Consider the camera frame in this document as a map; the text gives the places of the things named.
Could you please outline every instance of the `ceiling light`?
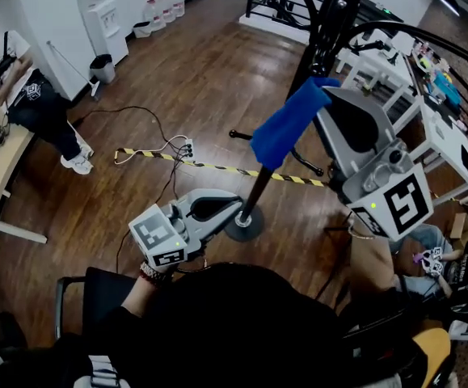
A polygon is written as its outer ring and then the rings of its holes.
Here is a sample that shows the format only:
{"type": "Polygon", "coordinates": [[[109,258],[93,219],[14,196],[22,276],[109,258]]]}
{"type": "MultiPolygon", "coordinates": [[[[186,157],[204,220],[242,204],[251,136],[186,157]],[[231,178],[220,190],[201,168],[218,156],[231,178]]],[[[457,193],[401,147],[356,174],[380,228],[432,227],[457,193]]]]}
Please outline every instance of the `ceiling light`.
{"type": "Polygon", "coordinates": [[[459,16],[460,13],[458,13],[458,10],[460,7],[458,6],[458,3],[456,0],[440,0],[441,2],[444,3],[444,6],[446,6],[448,9],[450,9],[455,15],[459,16]]]}

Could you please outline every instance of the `water bottle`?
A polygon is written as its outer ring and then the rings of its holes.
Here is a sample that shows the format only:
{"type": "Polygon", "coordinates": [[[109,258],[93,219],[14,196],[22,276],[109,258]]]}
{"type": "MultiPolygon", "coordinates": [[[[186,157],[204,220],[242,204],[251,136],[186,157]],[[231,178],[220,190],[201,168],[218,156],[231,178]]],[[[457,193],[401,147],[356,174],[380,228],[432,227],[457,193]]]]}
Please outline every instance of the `water bottle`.
{"type": "Polygon", "coordinates": [[[166,23],[175,21],[175,14],[172,11],[172,4],[170,0],[159,0],[162,7],[162,17],[166,23]]]}
{"type": "Polygon", "coordinates": [[[156,0],[148,0],[146,8],[147,7],[149,7],[150,13],[153,16],[151,31],[156,32],[157,30],[163,29],[166,26],[166,22],[162,17],[162,7],[160,3],[156,0]]]}
{"type": "Polygon", "coordinates": [[[182,17],[185,14],[185,0],[172,0],[172,9],[176,17],[182,17]]]}

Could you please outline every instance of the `black chair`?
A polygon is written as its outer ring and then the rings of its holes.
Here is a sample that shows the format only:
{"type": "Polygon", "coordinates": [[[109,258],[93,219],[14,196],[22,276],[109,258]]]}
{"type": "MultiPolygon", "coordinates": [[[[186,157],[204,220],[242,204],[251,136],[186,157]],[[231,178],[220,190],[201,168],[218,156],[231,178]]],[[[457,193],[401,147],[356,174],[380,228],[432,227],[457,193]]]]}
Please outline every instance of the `black chair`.
{"type": "Polygon", "coordinates": [[[73,283],[84,283],[82,297],[82,333],[85,334],[106,314],[120,306],[135,283],[135,279],[88,268],[85,276],[62,277],[56,288],[56,340],[63,332],[63,297],[73,283]]]}

